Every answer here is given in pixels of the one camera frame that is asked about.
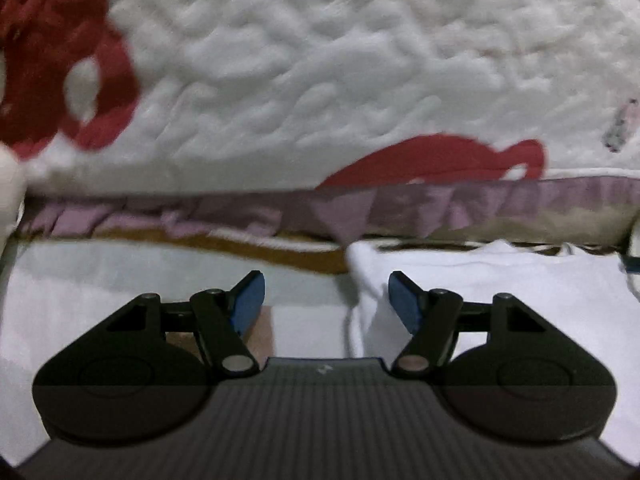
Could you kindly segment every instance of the purple ruffle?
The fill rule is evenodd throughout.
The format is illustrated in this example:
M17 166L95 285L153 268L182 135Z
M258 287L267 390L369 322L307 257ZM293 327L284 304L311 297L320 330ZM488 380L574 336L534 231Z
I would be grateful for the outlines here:
M443 226L461 229L495 217L533 219L543 210L619 204L640 205L640 180L583 177L181 198L33 198L20 232L75 237L159 228L181 238L227 227L258 236L303 232L348 244L371 232L426 237Z

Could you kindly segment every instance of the ribbed gray surface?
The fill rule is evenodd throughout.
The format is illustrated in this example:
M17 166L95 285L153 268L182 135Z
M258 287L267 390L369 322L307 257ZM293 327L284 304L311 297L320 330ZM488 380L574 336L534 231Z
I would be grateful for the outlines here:
M475 434L430 387L377 360L272 359L219 386L167 437L111 450L53 441L20 470L28 480L618 480L631 468L593 440L523 449Z

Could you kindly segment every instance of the red pattern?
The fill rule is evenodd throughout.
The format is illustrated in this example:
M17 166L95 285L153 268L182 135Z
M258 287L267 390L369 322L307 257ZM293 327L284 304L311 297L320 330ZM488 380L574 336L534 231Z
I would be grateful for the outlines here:
M109 0L0 0L6 87L0 140L30 158L62 131L82 150L111 144L129 124L140 88L122 35L107 19ZM93 56L100 74L95 117L68 111L70 70Z
M541 178L545 167L542 144L527 139L496 152L468 137L417 136L357 160L332 174L319 187L498 180L519 164L527 167L524 178Z

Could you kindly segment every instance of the screw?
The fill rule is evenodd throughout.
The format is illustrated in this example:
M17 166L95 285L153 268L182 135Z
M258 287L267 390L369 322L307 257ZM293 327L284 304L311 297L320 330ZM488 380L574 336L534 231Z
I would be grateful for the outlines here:
M398 359L398 366L405 372L419 374L429 368L429 360L421 355L408 354Z
M225 370L232 373L241 373L250 370L254 366L254 360L246 355L229 355L222 360Z

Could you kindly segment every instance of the white quilted blanket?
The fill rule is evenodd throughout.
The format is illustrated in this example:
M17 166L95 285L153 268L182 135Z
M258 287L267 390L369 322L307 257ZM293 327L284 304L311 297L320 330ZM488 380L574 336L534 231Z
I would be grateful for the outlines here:
M356 173L640 176L639 0L101 1L0 0L0 140L41 190L313 188L438 132Z

